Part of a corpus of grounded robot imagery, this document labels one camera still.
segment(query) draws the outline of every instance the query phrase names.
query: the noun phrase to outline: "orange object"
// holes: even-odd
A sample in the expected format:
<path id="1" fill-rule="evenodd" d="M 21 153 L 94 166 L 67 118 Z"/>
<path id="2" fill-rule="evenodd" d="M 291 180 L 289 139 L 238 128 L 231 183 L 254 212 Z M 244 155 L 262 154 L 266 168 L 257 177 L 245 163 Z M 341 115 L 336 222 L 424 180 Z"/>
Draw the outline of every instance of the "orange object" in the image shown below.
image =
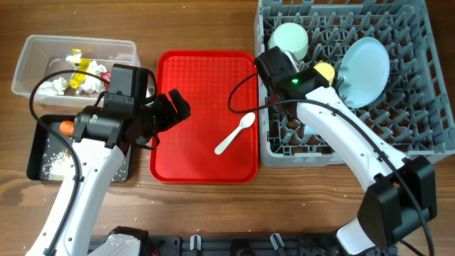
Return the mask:
<path id="1" fill-rule="evenodd" d="M 71 121 L 63 121 L 60 124 L 60 131 L 64 135 L 72 136 L 74 132 L 74 122 Z"/>

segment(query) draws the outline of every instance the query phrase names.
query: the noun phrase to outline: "yellow object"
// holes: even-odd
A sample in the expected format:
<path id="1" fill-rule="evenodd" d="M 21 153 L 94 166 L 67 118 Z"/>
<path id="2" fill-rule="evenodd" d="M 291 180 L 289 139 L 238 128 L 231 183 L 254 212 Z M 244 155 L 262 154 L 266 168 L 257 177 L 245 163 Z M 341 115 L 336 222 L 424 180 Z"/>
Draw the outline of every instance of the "yellow object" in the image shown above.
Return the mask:
<path id="1" fill-rule="evenodd" d="M 79 62 L 79 71 L 87 72 L 88 65 L 91 63 L 91 60 L 80 59 Z M 82 84 L 85 80 L 84 74 L 75 73 L 73 78 L 71 78 L 70 86 L 74 89 L 77 89 L 80 84 Z"/>
<path id="2" fill-rule="evenodd" d="M 87 72 L 88 65 L 92 61 L 88 60 L 88 59 L 81 58 L 80 57 L 81 55 L 82 55 L 82 53 L 81 53 L 80 49 L 73 49 L 71 51 L 71 56 L 74 57 L 74 58 L 72 58 L 71 64 L 73 64 L 73 67 L 75 67 L 75 68 L 79 67 L 78 68 L 79 71 Z M 70 81 L 71 88 L 77 89 L 79 87 L 79 85 L 84 82 L 84 80 L 85 80 L 85 75 L 84 74 L 75 73 L 73 75 L 73 77 L 71 78 L 71 81 Z"/>
<path id="3" fill-rule="evenodd" d="M 314 66 L 314 69 L 317 70 L 325 79 L 328 80 L 328 84 L 332 86 L 333 79 L 335 78 L 335 68 L 328 63 L 318 63 Z"/>

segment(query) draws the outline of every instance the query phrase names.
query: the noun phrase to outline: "wood grain surface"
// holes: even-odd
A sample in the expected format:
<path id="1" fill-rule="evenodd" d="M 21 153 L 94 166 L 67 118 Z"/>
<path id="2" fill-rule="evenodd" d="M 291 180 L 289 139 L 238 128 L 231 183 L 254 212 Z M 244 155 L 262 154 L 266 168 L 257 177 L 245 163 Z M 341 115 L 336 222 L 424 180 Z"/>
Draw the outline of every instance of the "wood grain surface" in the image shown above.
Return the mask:
<path id="1" fill-rule="evenodd" d="M 444 78 L 455 102 L 452 1 L 428 3 Z M 171 49 L 242 49 L 254 53 L 256 1 L 160 1 L 138 4 L 0 5 L 0 255 L 24 255 L 39 234 L 58 184 L 26 178 L 36 123 L 28 100 L 11 92 L 18 57 L 31 34 L 134 41 L 141 64 L 156 69 Z M 39 114 L 77 109 L 36 106 Z M 455 252 L 455 157 L 436 164 L 438 216 L 429 227 L 438 255 Z M 118 225 L 152 235 L 264 235 L 328 232 L 352 220 L 363 191 L 345 165 L 273 169 L 261 166 L 249 184 L 169 185 L 148 172 L 137 150 L 132 177 L 109 187 L 94 236 Z M 423 232 L 407 239 L 427 253 Z M 401 255 L 412 255 L 400 247 Z"/>

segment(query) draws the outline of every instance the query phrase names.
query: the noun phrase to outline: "red plastic tray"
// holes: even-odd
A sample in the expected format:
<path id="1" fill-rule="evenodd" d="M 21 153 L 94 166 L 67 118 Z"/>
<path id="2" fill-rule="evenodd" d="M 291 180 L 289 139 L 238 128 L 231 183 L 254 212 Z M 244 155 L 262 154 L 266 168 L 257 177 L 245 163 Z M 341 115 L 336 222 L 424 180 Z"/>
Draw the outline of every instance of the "red plastic tray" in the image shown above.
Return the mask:
<path id="1" fill-rule="evenodd" d="M 228 109 L 232 89 L 255 73 L 254 58 L 239 50 L 172 50 L 158 63 L 160 92 L 177 88 L 191 106 L 191 116 L 159 134 L 160 145 L 151 151 L 153 177 L 171 183 L 244 183 L 258 170 L 258 116 L 221 154 L 215 147 L 239 125 L 243 114 Z M 234 95 L 237 110 L 257 107 L 257 78 Z"/>

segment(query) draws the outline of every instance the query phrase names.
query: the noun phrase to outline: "plastic spoon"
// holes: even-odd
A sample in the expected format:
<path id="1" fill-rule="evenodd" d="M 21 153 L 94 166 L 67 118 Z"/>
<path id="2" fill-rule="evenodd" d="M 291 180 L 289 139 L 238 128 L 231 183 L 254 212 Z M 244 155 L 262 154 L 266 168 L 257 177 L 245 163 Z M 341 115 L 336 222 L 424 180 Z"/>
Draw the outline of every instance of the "plastic spoon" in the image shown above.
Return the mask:
<path id="1" fill-rule="evenodd" d="M 221 154 L 231 143 L 231 141 L 239 134 L 239 132 L 244 129 L 248 128 L 255 122 L 256 115 L 251 112 L 246 114 L 242 119 L 240 120 L 240 125 L 237 127 L 229 136 L 226 137 L 225 140 L 223 140 L 216 148 L 215 148 L 215 154 Z"/>

